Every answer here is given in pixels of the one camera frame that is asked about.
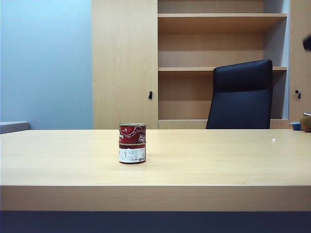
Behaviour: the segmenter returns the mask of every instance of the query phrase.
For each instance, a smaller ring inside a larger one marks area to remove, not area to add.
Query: wooden desk
[[[138,165],[117,130],[2,134],[1,209],[310,211],[311,133],[148,130]]]

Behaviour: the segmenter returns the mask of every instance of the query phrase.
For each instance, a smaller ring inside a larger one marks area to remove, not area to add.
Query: door handle
[[[148,99],[152,100],[152,91],[149,91],[149,97]]]
[[[301,93],[299,92],[299,90],[295,90],[295,93],[298,94],[298,95],[297,95],[297,98],[298,98],[298,99],[301,99]]]

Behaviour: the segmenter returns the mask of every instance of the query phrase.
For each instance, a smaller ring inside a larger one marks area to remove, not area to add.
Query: can label
[[[146,142],[146,126],[120,125],[119,143],[135,144]]]
[[[146,160],[146,148],[119,148],[119,161],[123,163],[137,163]]]

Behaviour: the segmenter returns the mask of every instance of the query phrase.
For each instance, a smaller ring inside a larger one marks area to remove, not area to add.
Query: stacked cans
[[[119,124],[119,161],[123,164],[146,162],[146,124]]]

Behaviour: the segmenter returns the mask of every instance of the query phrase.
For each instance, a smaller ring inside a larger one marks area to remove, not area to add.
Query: small bowl
[[[290,124],[293,126],[293,130],[301,130],[301,125],[299,121],[293,121]]]

